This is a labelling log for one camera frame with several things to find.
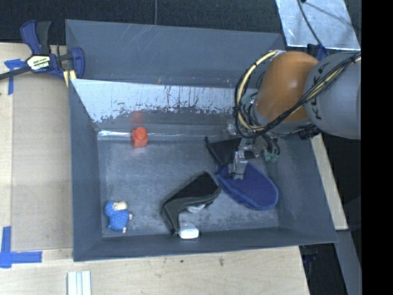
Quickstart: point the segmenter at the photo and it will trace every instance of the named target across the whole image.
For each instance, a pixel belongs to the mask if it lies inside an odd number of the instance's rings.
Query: black floor
[[[362,0],[344,1],[361,44]],[[159,25],[281,33],[274,0],[157,0],[157,5]],[[0,0],[0,41],[20,42],[20,26],[36,19],[52,21],[49,43],[65,44],[65,19],[151,24],[154,6],[154,0]],[[324,141],[361,263],[360,142],[330,135]],[[333,245],[302,251],[311,294],[346,294]]]

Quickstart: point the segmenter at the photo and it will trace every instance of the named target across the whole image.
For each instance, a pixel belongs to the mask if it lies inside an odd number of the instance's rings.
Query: bin floor
[[[129,140],[99,140],[98,154],[102,206],[108,200],[126,201],[133,214],[122,234],[107,228],[102,213],[103,237],[168,234],[160,215],[162,203],[202,171],[216,180],[215,163],[201,141],[149,141],[147,147],[133,149]],[[183,211],[180,220],[202,232],[279,226],[275,208],[250,210],[224,191],[198,214]]]

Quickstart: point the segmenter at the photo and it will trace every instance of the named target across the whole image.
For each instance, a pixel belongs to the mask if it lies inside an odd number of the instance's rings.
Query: blue tape
[[[4,64],[7,66],[7,68],[10,69],[10,71],[14,69],[24,68],[25,66],[27,66],[26,62],[21,59],[6,60]],[[8,95],[13,94],[13,92],[14,92],[14,77],[10,77],[8,82]]]
[[[12,252],[11,227],[7,226],[2,229],[0,268],[9,269],[12,267],[12,264],[40,262],[42,262],[42,251]]]

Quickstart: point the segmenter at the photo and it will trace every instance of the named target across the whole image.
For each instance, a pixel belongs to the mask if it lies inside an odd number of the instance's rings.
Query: wooden table
[[[0,43],[1,64],[5,60],[28,57],[29,49],[24,44]],[[0,72],[6,72],[6,67],[2,68],[2,66],[0,65]],[[61,186],[54,186],[59,184],[53,182],[52,174],[52,171],[55,171],[65,176],[60,183],[69,183],[70,179],[67,178],[69,154],[64,151],[69,147],[64,146],[69,138],[69,127],[64,125],[54,130],[56,126],[52,123],[47,124],[50,127],[46,128],[45,121],[42,119],[40,121],[37,117],[35,118],[37,123],[26,121],[27,117],[41,112],[48,117],[54,117],[52,120],[56,119],[58,123],[66,124],[64,121],[67,121],[68,115],[57,114],[56,109],[61,104],[53,103],[56,101],[56,96],[47,102],[37,101],[42,96],[39,91],[50,91],[54,88],[59,90],[66,85],[54,77],[30,73],[16,77],[14,82],[15,93],[8,96],[8,80],[0,81],[0,230],[4,226],[11,224],[14,226],[14,222],[18,219],[24,219],[27,222],[24,224],[26,230],[35,231],[36,235],[29,234],[29,238],[22,243],[47,247],[43,248],[40,264],[18,264],[8,270],[0,269],[0,294],[66,294],[67,273],[84,270],[91,272],[91,288],[94,295],[309,294],[297,246],[229,253],[73,262],[72,246],[68,241],[71,241],[69,238],[72,232],[72,228],[69,228],[71,215],[67,209],[61,212],[57,210],[61,201],[56,200],[57,195],[64,196],[64,191],[58,190]],[[16,95],[22,95],[21,91],[28,86],[35,89],[31,99],[14,110]],[[38,123],[41,130],[52,130],[50,139],[54,141],[60,139],[62,144],[50,143],[46,145],[49,149],[45,152],[37,152],[45,146],[45,141],[42,141],[42,131],[36,130]],[[24,130],[25,140],[20,130]],[[28,133],[31,132],[29,130],[35,130],[34,134],[29,135]],[[16,143],[14,138],[21,139],[18,140],[17,150],[13,148],[13,142]],[[313,138],[312,145],[335,228],[347,229],[348,225],[322,138],[320,136]],[[13,161],[15,159],[13,154],[19,154],[18,152],[24,154],[23,158],[28,160]],[[19,177],[20,170],[29,171],[23,167],[27,164],[30,172],[33,173]],[[29,180],[31,187],[27,187],[28,191],[20,195],[20,186]],[[25,203],[29,204],[29,208],[19,209],[19,206]],[[41,227],[37,222],[32,221],[33,224],[29,224],[30,219],[37,220],[42,209],[46,212],[53,210],[51,220],[41,220],[44,222]],[[53,231],[50,230],[50,226],[56,228],[60,226],[65,230]]]

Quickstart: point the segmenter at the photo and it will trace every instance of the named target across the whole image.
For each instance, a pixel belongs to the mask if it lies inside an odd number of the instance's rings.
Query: gray bin
[[[311,143],[296,135],[280,139],[276,163],[253,160],[279,189],[273,209],[250,210],[222,191],[202,212],[181,213],[201,230],[196,240],[171,236],[160,216],[195,175],[214,175],[204,138],[228,138],[238,79],[284,48],[280,35],[85,21],[67,21],[66,32],[68,49],[86,58],[84,78],[69,85],[75,261],[337,240]],[[138,126],[149,142],[133,149]],[[108,200],[128,202],[125,234],[107,228]]]

